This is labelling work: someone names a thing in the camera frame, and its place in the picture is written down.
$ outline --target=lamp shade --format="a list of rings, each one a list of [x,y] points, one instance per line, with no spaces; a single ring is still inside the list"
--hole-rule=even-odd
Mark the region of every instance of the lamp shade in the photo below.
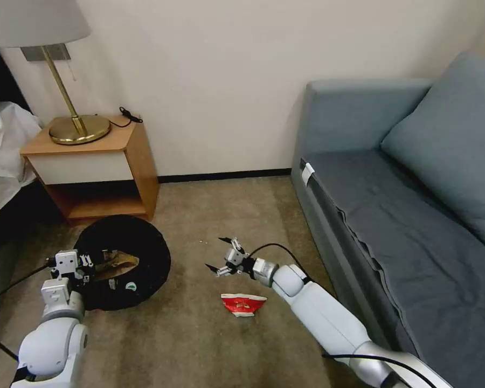
[[[0,0],[0,47],[68,43],[88,35],[75,0]]]

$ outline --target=brass lamp base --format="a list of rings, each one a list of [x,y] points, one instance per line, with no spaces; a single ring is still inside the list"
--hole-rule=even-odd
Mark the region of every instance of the brass lamp base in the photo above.
[[[71,117],[64,117],[58,120],[49,130],[52,141],[59,144],[73,146],[75,144],[90,143],[106,136],[110,131],[109,120],[102,116],[85,115],[80,116],[85,128],[86,134],[80,135],[72,121]]]

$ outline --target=power cord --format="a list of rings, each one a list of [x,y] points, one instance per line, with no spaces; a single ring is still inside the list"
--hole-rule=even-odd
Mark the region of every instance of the power cord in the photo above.
[[[301,269],[304,274],[306,274],[307,278],[309,280],[312,280],[312,278],[309,276],[309,274],[307,273],[307,271],[302,267],[302,265],[300,264],[300,262],[298,261],[298,259],[296,258],[296,256],[286,247],[284,247],[284,245],[282,244],[278,244],[276,242],[270,242],[269,244],[264,244],[260,247],[258,247],[257,249],[255,249],[252,253],[250,253],[248,255],[248,257],[252,257],[253,255],[255,255],[258,251],[268,247],[268,246],[277,246],[279,248],[282,248],[284,251],[286,251],[289,256],[291,256],[293,258],[293,260],[295,261],[295,264],[298,266],[299,269]],[[361,358],[361,359],[374,359],[374,360],[378,360],[378,361],[383,361],[383,362],[388,362],[390,364],[394,364],[394,365],[397,365],[397,366],[400,366],[401,368],[404,368],[406,370],[409,370],[410,372],[412,372],[413,374],[415,374],[416,376],[420,377],[427,385],[429,385],[431,388],[437,388],[426,376],[424,376],[422,373],[420,373],[418,370],[412,368],[411,366],[409,365],[406,365],[400,361],[397,361],[397,360],[394,360],[394,359],[391,359],[391,358],[388,358],[388,357],[382,357],[382,356],[371,356],[371,355],[330,355],[330,354],[324,354],[323,355],[324,358],[330,358],[330,359],[337,359],[337,358]]]
[[[129,122],[128,122],[127,124],[125,124],[125,125],[120,125],[120,124],[117,124],[117,123],[115,123],[115,122],[113,122],[113,121],[109,120],[109,122],[110,122],[111,124],[113,124],[114,126],[116,126],[116,127],[119,127],[119,128],[125,128],[125,127],[127,127],[128,125],[130,125],[132,122],[136,122],[136,123],[143,123],[143,122],[144,122],[144,121],[143,121],[141,118],[136,117],[136,116],[133,116],[133,115],[131,114],[131,112],[130,112],[130,111],[128,111],[128,110],[127,110],[126,108],[124,108],[124,107],[119,107],[119,110],[120,110],[120,113],[122,113],[122,116],[127,117],[127,118],[129,119]]]
[[[35,269],[34,271],[26,274],[24,277],[22,277],[22,278],[16,280],[15,282],[11,283],[9,285],[9,287],[7,287],[6,289],[0,291],[0,297],[2,295],[4,295],[7,291],[9,291],[11,288],[13,288],[14,286],[17,286],[18,284],[20,284],[24,280],[30,278],[31,276],[37,274],[38,272],[43,271],[47,267],[48,267],[48,263],[45,264],[43,267],[39,267],[39,268]],[[9,357],[11,357],[12,359],[14,359],[15,361],[18,361],[18,356],[12,350],[10,350],[8,347],[6,347],[2,342],[0,342],[0,349],[2,351],[4,351]]]
[[[268,244],[264,244],[260,247],[258,247],[257,249],[255,249],[252,253],[250,253],[248,255],[248,257],[252,257],[253,255],[255,255],[258,251],[264,249],[264,248],[267,248],[268,246],[277,246],[279,248],[282,248],[284,251],[286,251],[287,253],[289,253],[289,256],[291,256],[293,258],[293,260],[295,261],[295,264],[298,266],[299,269],[302,270],[302,272],[304,272],[304,274],[309,278],[309,279],[312,279],[309,274],[307,273],[307,271],[305,269],[303,269],[302,265],[300,264],[300,262],[298,261],[298,259],[295,257],[295,255],[293,254],[293,252],[291,252],[288,248],[284,247],[284,245],[282,244],[278,244],[277,242],[270,242]]]
[[[437,388],[436,385],[434,385],[426,376],[424,376],[418,370],[416,370],[415,368],[412,368],[411,366],[406,365],[406,364],[404,364],[404,363],[402,363],[400,361],[394,360],[392,358],[382,357],[382,356],[371,356],[371,355],[354,355],[354,354],[353,355],[330,355],[330,354],[324,354],[323,355],[323,358],[330,358],[330,359],[336,359],[336,358],[361,358],[361,359],[374,359],[374,360],[377,360],[377,361],[387,362],[387,363],[390,363],[390,364],[394,364],[394,365],[400,366],[401,368],[404,368],[406,370],[409,370],[414,375],[416,375],[417,377],[420,377],[422,380],[424,380],[424,382],[427,385],[429,385],[431,388]]]

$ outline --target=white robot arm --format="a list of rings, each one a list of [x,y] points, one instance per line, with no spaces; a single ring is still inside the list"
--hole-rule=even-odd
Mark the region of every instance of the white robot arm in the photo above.
[[[41,287],[45,309],[41,324],[22,341],[12,388],[74,388],[88,339],[81,324],[85,308],[81,295],[71,290],[67,275],[82,278],[77,251],[61,251],[53,260],[55,279]]]
[[[253,259],[244,252],[237,239],[221,239],[231,244],[220,269],[207,265],[218,276],[248,273],[263,285],[273,288],[291,307],[293,313],[330,355],[352,368],[365,383],[376,387],[451,388],[436,372],[414,355],[383,349],[370,340],[365,326],[320,285],[308,278],[297,266],[279,268],[263,259]],[[391,362],[378,359],[385,358]]]

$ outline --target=light switch plate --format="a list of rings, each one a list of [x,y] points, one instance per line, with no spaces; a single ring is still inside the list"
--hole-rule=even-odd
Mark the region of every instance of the light switch plate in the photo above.
[[[68,53],[64,43],[49,45],[47,46],[47,49],[52,60],[70,60],[70,54]],[[29,62],[45,61],[43,51],[41,51],[39,46],[22,47],[22,52],[25,59]]]

